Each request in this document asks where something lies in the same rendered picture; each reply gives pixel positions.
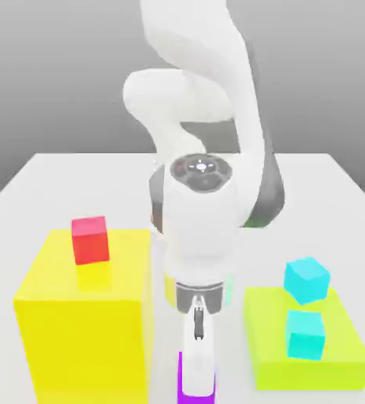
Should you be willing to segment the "small purple cube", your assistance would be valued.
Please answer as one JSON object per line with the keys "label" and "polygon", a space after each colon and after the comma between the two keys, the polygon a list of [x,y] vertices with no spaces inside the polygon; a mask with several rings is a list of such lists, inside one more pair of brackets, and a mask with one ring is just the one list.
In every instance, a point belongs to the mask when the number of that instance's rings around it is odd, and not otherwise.
{"label": "small purple cube", "polygon": [[182,390],[182,352],[178,356],[177,371],[177,404],[215,404],[216,381],[214,381],[214,389],[208,396],[190,396],[186,395]]}

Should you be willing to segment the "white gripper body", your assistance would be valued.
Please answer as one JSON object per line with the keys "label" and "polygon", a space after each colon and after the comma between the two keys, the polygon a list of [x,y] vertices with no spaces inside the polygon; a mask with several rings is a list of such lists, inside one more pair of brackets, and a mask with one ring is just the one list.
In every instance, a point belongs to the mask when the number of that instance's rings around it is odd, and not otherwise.
{"label": "white gripper body", "polygon": [[213,320],[206,307],[191,307],[184,322],[182,392],[192,397],[211,396],[214,380]]}

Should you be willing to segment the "large lime box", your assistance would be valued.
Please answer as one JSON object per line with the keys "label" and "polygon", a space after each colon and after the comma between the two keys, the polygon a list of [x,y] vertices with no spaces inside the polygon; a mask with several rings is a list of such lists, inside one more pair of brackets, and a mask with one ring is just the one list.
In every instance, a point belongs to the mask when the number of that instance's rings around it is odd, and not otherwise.
{"label": "large lime box", "polygon": [[[320,312],[326,342],[320,361],[291,358],[285,345],[289,310]],[[365,346],[337,291],[299,305],[282,287],[248,287],[244,292],[244,323],[259,390],[340,391],[365,388]]]}

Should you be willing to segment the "small red cube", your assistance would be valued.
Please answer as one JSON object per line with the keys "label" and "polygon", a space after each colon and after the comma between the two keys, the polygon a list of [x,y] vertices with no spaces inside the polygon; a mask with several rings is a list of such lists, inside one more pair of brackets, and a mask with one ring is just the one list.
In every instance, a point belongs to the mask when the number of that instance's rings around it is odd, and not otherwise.
{"label": "small red cube", "polygon": [[73,219],[71,231],[76,265],[110,260],[106,218],[104,216]]}

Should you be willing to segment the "large yellow box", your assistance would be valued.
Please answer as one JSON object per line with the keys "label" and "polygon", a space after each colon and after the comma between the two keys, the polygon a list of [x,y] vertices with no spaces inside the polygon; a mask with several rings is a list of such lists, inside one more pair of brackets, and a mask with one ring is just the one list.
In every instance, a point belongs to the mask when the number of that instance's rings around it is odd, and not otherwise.
{"label": "large yellow box", "polygon": [[52,230],[13,305],[37,404],[148,404],[151,234],[111,230],[110,260],[78,266]]}

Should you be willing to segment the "small cyan cube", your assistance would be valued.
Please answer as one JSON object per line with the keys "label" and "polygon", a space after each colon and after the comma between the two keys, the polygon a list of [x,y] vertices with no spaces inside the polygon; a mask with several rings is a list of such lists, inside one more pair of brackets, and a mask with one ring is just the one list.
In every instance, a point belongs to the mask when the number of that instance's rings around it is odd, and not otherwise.
{"label": "small cyan cube", "polygon": [[326,342],[322,314],[289,310],[285,324],[285,345],[288,357],[320,361]]}
{"label": "small cyan cube", "polygon": [[284,288],[299,305],[327,297],[330,272],[313,257],[289,261],[285,267]]}

